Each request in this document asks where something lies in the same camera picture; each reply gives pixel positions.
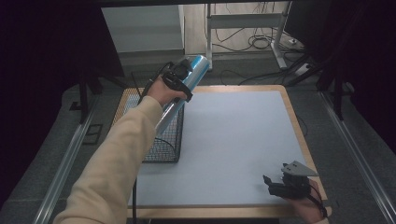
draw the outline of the wire mesh basket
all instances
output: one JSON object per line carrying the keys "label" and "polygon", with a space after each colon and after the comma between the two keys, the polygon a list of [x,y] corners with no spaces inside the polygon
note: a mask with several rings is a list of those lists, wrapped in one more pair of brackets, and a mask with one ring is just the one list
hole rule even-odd
{"label": "wire mesh basket", "polygon": [[[139,94],[129,88],[122,94],[113,124],[124,115],[129,108],[137,106]],[[180,157],[181,134],[183,130],[184,106],[172,119],[162,135],[157,136],[143,162],[178,162]]]}

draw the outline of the finger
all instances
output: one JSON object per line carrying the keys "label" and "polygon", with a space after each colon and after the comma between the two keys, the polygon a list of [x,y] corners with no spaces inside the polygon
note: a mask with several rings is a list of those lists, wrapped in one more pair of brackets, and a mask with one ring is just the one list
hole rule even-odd
{"label": "finger", "polygon": [[313,179],[309,179],[309,184],[312,185],[314,188],[318,188],[318,182]]}
{"label": "finger", "polygon": [[175,96],[183,100],[187,99],[187,95],[183,91],[176,91]]}

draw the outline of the black cable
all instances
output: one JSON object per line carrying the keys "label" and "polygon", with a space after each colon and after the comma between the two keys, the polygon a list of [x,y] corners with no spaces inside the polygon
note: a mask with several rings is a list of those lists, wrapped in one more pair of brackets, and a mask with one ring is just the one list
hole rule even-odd
{"label": "black cable", "polygon": [[227,86],[227,84],[225,84],[225,83],[223,82],[223,80],[222,80],[222,75],[223,75],[224,73],[226,73],[226,72],[235,74],[235,75],[237,75],[237,76],[239,76],[239,77],[242,77],[242,78],[248,78],[248,77],[244,77],[244,76],[242,76],[241,74],[239,74],[239,73],[237,73],[237,72],[235,72],[235,71],[232,71],[232,70],[228,70],[228,69],[222,70],[222,71],[220,72],[219,76],[220,76],[221,84],[223,84],[224,86]]}
{"label": "black cable", "polygon": [[289,62],[295,63],[297,60],[292,60],[292,59],[288,58],[287,54],[289,54],[289,53],[295,53],[295,52],[293,52],[293,51],[285,52],[285,53],[283,54],[283,58],[286,59],[286,60],[288,60]]}
{"label": "black cable", "polygon": [[134,87],[136,88],[137,94],[139,95],[139,99],[142,98],[142,93],[139,90],[139,87],[137,85],[136,79],[134,79],[134,73],[131,72],[131,77],[132,77],[132,81],[134,82]]}
{"label": "black cable", "polygon": [[230,14],[233,14],[233,13],[231,13],[230,9],[228,9],[228,3],[225,4],[225,8],[227,9],[227,11],[228,11]]}
{"label": "black cable", "polygon": [[261,5],[261,4],[262,4],[261,2],[257,3],[257,6],[253,8],[252,13],[254,13],[256,10],[257,10],[257,13],[259,13],[259,12],[260,12],[260,5]]}
{"label": "black cable", "polygon": [[172,144],[170,144],[168,141],[163,140],[163,139],[161,139],[161,138],[157,138],[157,137],[155,138],[155,140],[159,140],[159,141],[164,142],[165,144],[169,145],[169,146],[175,151],[175,147],[172,146]]}
{"label": "black cable", "polygon": [[235,31],[232,35],[228,36],[227,38],[225,38],[225,39],[223,39],[223,40],[220,40],[220,38],[219,38],[218,29],[216,29],[215,32],[216,32],[216,37],[218,38],[218,41],[219,41],[220,43],[222,43],[222,42],[224,42],[224,41],[230,39],[230,38],[233,37],[234,35],[238,34],[239,32],[243,31],[243,30],[245,30],[245,28],[241,28],[241,29]]}
{"label": "black cable", "polygon": [[245,80],[239,82],[239,83],[238,83],[238,86],[244,84],[244,83],[247,82],[247,81],[250,81],[250,80],[253,80],[253,79],[257,79],[257,78],[259,78],[259,77],[264,77],[264,78],[261,79],[261,80],[265,80],[265,79],[267,79],[267,78],[277,77],[278,75],[281,75],[282,73],[284,73],[284,71],[275,72],[275,73],[269,73],[269,74],[264,74],[264,75],[258,75],[258,76],[255,76],[255,77],[249,77],[249,78],[247,78],[247,79],[245,79]]}
{"label": "black cable", "polygon": [[297,114],[296,114],[296,118],[297,118],[297,121],[299,121],[300,126],[302,126],[301,123],[303,124],[303,126],[305,126],[305,133],[303,133],[303,136],[306,137],[308,135],[308,126],[306,125],[305,121]]}
{"label": "black cable", "polygon": [[[256,46],[256,42],[258,42],[258,41],[265,41],[267,43],[267,45],[264,47],[258,47],[258,46]],[[249,45],[253,46],[255,49],[267,49],[270,46],[270,42],[268,41],[266,35],[253,35],[248,39],[247,42],[249,43]]]}
{"label": "black cable", "polygon": [[137,102],[138,105],[140,104],[140,102],[142,102],[143,97],[145,97],[145,96],[148,94],[148,91],[149,91],[150,87],[151,87],[152,84],[154,83],[155,79],[157,79],[157,77],[163,72],[163,69],[164,69],[166,66],[171,66],[171,65],[172,65],[172,62],[166,63],[163,67],[161,67],[161,68],[157,71],[157,73],[156,73],[153,77],[151,77],[151,78],[148,80],[148,83],[146,84],[145,89],[143,89],[143,93],[140,95],[139,101]]}
{"label": "black cable", "polygon": [[312,195],[307,195],[306,197],[309,199],[309,200],[311,200],[311,202],[313,202],[317,207],[318,207],[318,209],[320,210],[320,212],[321,212],[321,214],[323,215],[323,217],[327,217],[328,216],[328,214],[327,214],[327,210],[326,210],[326,208],[323,206],[323,201],[322,201],[322,199],[321,199],[321,196],[320,196],[320,193],[312,186],[312,185],[309,185],[310,187],[311,187],[311,189],[313,189],[317,194],[318,194],[318,196],[319,196],[319,201],[316,199],[316,198],[314,198]]}
{"label": "black cable", "polygon": [[132,220],[134,224],[137,224],[137,214],[136,214],[136,186],[137,178],[134,180],[134,188],[132,189]]}
{"label": "black cable", "polygon": [[267,8],[267,6],[268,6],[268,2],[264,2],[264,3],[262,4],[262,13],[264,13],[264,11],[265,11],[265,9]]}
{"label": "black cable", "polygon": [[292,74],[295,72],[296,68],[299,68],[299,65],[301,65],[302,63],[306,62],[306,60],[308,60],[309,55],[308,54],[304,54],[303,56],[301,56],[298,60],[296,60],[289,68],[288,70],[286,70],[286,72],[283,74],[283,77],[279,77],[274,81],[274,84],[276,84],[281,78],[282,81],[281,83],[279,83],[279,85],[284,85],[285,79],[288,75]]}
{"label": "black cable", "polygon": [[282,34],[283,34],[283,35],[288,35],[288,36],[290,36],[290,37],[293,37],[293,36],[291,36],[291,35],[290,35],[288,32],[286,32],[286,31],[282,31]]}
{"label": "black cable", "polygon": [[247,50],[247,49],[250,49],[251,47],[253,47],[253,45],[250,45],[249,47],[247,47],[247,48],[245,48],[245,49],[229,49],[229,48],[227,48],[227,47],[224,47],[224,46],[218,45],[218,44],[212,44],[212,45],[213,45],[213,46],[217,46],[217,47],[221,47],[221,48],[224,48],[224,49],[227,49],[227,50],[230,50],[230,51],[235,51],[235,52],[244,51],[244,50]]}
{"label": "black cable", "polygon": [[204,34],[205,34],[205,39],[207,39],[207,34],[206,34],[206,19],[207,19],[207,15],[206,15],[206,4],[204,4]]}

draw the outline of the human arm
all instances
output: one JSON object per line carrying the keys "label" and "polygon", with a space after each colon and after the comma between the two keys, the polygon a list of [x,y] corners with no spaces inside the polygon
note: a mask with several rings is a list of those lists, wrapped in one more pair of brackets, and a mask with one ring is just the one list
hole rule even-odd
{"label": "human arm", "polygon": [[127,203],[141,162],[155,138],[162,105],[184,93],[172,91],[158,79],[148,96],[110,129],[92,155],[54,223],[123,223]]}

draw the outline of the white board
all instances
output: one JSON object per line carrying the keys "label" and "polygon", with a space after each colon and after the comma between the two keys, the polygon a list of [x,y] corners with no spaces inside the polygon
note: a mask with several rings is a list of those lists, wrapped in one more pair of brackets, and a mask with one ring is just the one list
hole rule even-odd
{"label": "white board", "polygon": [[285,203],[262,175],[280,183],[282,164],[293,161],[305,164],[279,91],[195,93],[185,105],[179,162],[141,166],[137,205]]}

